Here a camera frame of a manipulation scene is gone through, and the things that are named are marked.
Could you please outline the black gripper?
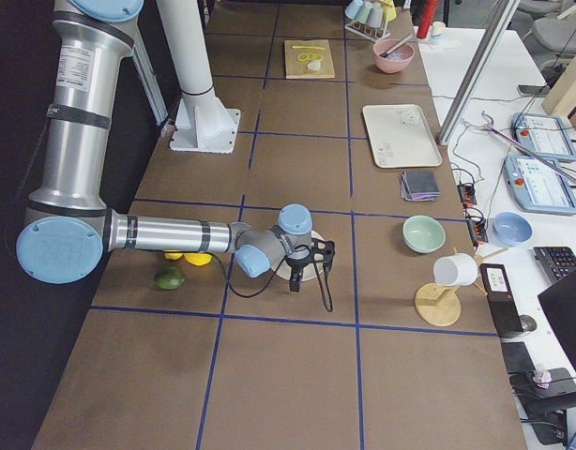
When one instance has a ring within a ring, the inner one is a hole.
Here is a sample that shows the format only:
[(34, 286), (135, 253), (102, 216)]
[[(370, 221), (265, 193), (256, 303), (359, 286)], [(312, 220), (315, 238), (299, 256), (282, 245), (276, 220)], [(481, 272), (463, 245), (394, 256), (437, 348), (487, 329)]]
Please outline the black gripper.
[(290, 265), (292, 266), (292, 274), (289, 281), (289, 288), (291, 292), (299, 293), (301, 289), (301, 278), (303, 267), (306, 266), (308, 263), (315, 264), (312, 261), (311, 251), (299, 250), (290, 257), (288, 257), (287, 259), (301, 260), (301, 262), (290, 262)]

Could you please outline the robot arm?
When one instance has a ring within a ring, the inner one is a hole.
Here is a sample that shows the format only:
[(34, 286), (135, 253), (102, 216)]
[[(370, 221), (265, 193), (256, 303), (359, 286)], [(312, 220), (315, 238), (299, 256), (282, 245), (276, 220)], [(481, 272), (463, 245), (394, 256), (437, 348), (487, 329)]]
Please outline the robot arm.
[(139, 1), (58, 1), (53, 25), (62, 39), (41, 186), (30, 197), (16, 242), (22, 269), (52, 284), (90, 274), (115, 248), (232, 253), (256, 278), (290, 266), (297, 291), (314, 261), (309, 210), (290, 204), (259, 232), (249, 225), (120, 215), (99, 196), (121, 61), (139, 52)]

